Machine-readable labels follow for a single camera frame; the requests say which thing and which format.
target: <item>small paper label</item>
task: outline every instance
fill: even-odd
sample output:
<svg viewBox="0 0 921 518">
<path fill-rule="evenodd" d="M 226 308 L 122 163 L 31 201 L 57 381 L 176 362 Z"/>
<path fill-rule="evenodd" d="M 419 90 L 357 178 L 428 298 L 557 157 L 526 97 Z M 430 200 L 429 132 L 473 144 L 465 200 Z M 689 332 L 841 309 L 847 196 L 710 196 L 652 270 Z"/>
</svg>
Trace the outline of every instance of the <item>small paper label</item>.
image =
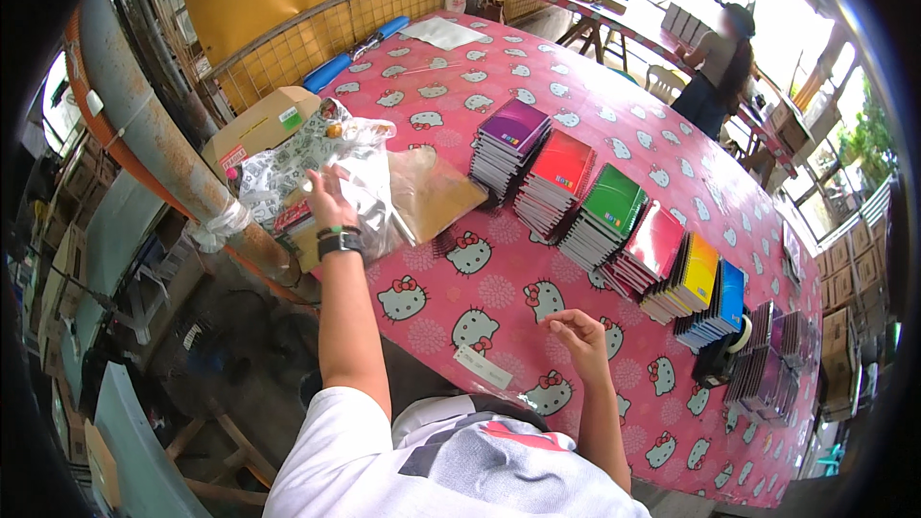
<svg viewBox="0 0 921 518">
<path fill-rule="evenodd" d="M 480 356 L 479 352 L 469 346 L 461 346 L 458 351 L 454 353 L 454 360 L 480 378 L 498 386 L 501 390 L 505 390 L 508 387 L 508 383 L 512 381 L 511 374 L 502 370 L 494 363 L 490 363 L 486 358 Z"/>
<path fill-rule="evenodd" d="M 301 123 L 300 114 L 297 113 L 295 107 L 289 108 L 278 115 L 278 120 L 281 121 L 285 130 L 291 130 Z"/>
</svg>

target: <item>bracelet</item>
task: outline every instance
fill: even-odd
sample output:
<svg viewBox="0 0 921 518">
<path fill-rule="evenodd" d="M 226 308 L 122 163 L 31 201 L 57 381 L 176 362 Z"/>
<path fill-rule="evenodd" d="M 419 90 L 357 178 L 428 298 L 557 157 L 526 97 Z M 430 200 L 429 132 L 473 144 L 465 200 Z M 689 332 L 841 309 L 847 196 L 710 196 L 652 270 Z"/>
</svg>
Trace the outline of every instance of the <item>bracelet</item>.
<svg viewBox="0 0 921 518">
<path fill-rule="evenodd" d="M 339 233 L 350 233 L 352 235 L 361 236 L 361 229 L 357 226 L 352 226 L 351 224 L 337 224 L 335 226 L 328 226 L 317 231 L 317 240 L 323 236 L 339 235 Z"/>
</svg>

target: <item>hand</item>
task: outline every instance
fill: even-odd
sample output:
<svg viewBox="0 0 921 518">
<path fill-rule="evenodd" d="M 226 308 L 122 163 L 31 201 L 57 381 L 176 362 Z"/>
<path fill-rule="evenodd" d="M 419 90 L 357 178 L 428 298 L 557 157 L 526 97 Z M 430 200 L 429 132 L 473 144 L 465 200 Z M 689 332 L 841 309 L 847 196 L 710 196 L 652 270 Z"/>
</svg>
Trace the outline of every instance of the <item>hand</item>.
<svg viewBox="0 0 921 518">
<path fill-rule="evenodd" d="M 585 385 L 612 383 L 602 323 L 581 310 L 561 310 L 547 315 L 538 324 L 567 346 L 576 374 Z"/>
<path fill-rule="evenodd" d="M 342 187 L 339 179 L 348 179 L 347 174 L 339 165 L 323 167 L 323 174 L 308 170 L 307 178 L 313 184 L 313 189 L 307 194 L 307 204 L 313 212 L 318 228 L 330 228 L 349 224 L 358 225 L 358 215 L 348 200 L 342 196 Z"/>
</svg>

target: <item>red notebook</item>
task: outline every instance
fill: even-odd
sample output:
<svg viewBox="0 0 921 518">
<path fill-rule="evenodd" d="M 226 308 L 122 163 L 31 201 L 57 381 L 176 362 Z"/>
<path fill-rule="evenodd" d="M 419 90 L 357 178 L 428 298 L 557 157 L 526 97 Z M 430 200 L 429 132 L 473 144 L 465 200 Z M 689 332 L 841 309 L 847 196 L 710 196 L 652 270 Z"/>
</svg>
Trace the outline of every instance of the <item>red notebook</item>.
<svg viewBox="0 0 921 518">
<path fill-rule="evenodd" d="M 624 252 L 657 281 L 669 276 L 685 227 L 658 200 L 653 200 L 624 246 Z"/>
<path fill-rule="evenodd" d="M 588 144 L 553 129 L 531 173 L 581 199 L 589 183 L 596 155 Z"/>
</svg>

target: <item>wristwatch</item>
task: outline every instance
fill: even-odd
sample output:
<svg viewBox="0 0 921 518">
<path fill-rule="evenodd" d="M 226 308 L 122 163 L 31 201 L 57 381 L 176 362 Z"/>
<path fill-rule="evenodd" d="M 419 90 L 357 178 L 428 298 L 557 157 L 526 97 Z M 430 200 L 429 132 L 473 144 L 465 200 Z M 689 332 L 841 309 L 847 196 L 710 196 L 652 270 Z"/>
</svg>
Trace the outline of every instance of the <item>wristwatch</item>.
<svg viewBox="0 0 921 518">
<path fill-rule="evenodd" d="M 328 255 L 328 253 L 337 250 L 355 250 L 359 254 L 362 254 L 361 238 L 349 233 L 339 233 L 337 235 L 327 236 L 317 243 L 320 261 L 322 261 L 323 257 Z"/>
</svg>

